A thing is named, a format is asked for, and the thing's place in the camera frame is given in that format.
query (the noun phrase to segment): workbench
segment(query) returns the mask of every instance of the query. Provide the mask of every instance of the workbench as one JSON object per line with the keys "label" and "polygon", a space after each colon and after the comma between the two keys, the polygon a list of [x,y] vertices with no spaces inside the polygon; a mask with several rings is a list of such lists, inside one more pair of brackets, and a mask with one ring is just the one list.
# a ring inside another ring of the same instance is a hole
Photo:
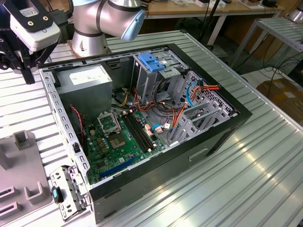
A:
{"label": "workbench", "polygon": [[253,52],[256,48],[259,47],[262,40],[267,34],[271,34],[275,38],[281,40],[283,43],[288,45],[288,47],[281,54],[282,56],[281,59],[275,64],[276,66],[282,63],[284,57],[287,56],[291,48],[295,49],[298,52],[303,52],[303,44],[302,44],[303,25],[302,24],[296,24],[295,22],[284,17],[256,19],[254,23],[251,25],[247,34],[245,35],[242,43],[238,47],[233,57],[231,68],[233,68],[234,65],[236,64],[246,44],[251,39],[251,37],[253,36],[254,32],[258,27],[263,29],[263,33],[261,34],[260,38],[256,41],[250,52]]}
{"label": "workbench", "polygon": [[[105,219],[100,226],[296,226],[303,217],[303,128],[254,90],[187,33],[139,35],[126,43],[107,40],[111,51],[175,43],[253,115],[210,157]],[[72,59],[67,44],[51,61]],[[26,85],[21,75],[0,71],[0,138],[19,130],[36,136],[47,176],[70,160],[62,144],[38,73]],[[63,223],[49,205],[9,224],[88,227],[89,211]]]}
{"label": "workbench", "polygon": [[[68,10],[69,5],[67,1],[51,0],[51,5],[54,9]],[[164,19],[164,18],[186,18],[186,17],[204,17],[207,7],[199,7],[196,4],[188,4],[186,6],[179,6],[172,1],[156,2],[152,1],[149,4],[145,19]],[[233,0],[232,3],[226,4],[224,8],[217,8],[214,14],[219,17],[214,30],[208,40],[208,45],[213,45],[227,16],[236,15],[264,15],[272,14],[276,18],[284,10],[283,7],[277,8],[265,7],[265,9],[249,9],[243,6],[238,0]],[[208,9],[207,15],[210,15],[211,8]]]}

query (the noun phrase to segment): aluminum table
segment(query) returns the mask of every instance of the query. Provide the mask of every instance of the aluminum table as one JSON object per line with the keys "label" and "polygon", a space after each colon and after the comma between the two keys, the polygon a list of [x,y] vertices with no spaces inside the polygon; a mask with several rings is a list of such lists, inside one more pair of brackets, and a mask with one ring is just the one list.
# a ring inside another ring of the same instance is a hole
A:
{"label": "aluminum table", "polygon": [[[125,43],[108,39],[113,52],[176,43],[244,104],[253,115],[212,156],[99,226],[296,226],[303,217],[303,128],[251,88],[187,33],[139,35]],[[52,61],[71,59],[59,45]],[[26,85],[20,75],[0,71],[0,138],[32,131],[46,175],[69,159],[51,115],[39,75]],[[52,202],[12,223],[23,226],[95,226],[89,211],[64,223]]]}
{"label": "aluminum table", "polygon": [[257,27],[260,27],[264,30],[261,34],[260,38],[256,41],[254,46],[252,47],[251,52],[253,52],[257,47],[261,44],[262,40],[265,38],[267,34],[271,34],[274,37],[278,38],[289,47],[282,53],[282,58],[276,63],[279,65],[284,56],[291,50],[291,48],[297,50],[298,52],[303,51],[303,44],[302,44],[302,36],[303,36],[303,24],[296,24],[291,20],[281,17],[281,18],[267,18],[267,19],[256,19],[252,26],[250,27],[249,31],[247,32],[246,36],[244,37],[242,43],[240,44],[238,50],[236,51],[233,61],[231,63],[231,68],[234,67],[235,63],[237,62],[238,58],[240,57],[243,49],[245,48],[246,44],[254,34]]}

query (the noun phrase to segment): open computer tower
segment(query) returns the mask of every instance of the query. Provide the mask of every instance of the open computer tower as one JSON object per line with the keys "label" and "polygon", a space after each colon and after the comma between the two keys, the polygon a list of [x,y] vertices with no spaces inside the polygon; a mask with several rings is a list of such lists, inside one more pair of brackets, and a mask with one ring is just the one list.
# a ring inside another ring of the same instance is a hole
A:
{"label": "open computer tower", "polygon": [[96,223],[212,155],[251,113],[174,44],[39,67],[71,160],[51,174],[67,221]]}

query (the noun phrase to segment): gray holder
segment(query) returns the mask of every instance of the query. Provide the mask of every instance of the gray holder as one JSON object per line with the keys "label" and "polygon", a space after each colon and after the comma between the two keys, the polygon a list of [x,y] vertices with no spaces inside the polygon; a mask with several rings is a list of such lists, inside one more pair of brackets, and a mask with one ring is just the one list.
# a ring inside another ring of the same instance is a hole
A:
{"label": "gray holder", "polygon": [[0,226],[52,201],[35,135],[0,140]]}

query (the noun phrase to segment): blue drive bay bracket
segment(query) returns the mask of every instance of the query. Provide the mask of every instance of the blue drive bay bracket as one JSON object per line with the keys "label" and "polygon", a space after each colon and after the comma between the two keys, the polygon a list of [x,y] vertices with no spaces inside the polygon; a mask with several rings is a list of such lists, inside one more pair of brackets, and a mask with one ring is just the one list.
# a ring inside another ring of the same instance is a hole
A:
{"label": "blue drive bay bracket", "polygon": [[138,57],[151,72],[165,69],[165,66],[161,65],[150,53],[140,53]]}

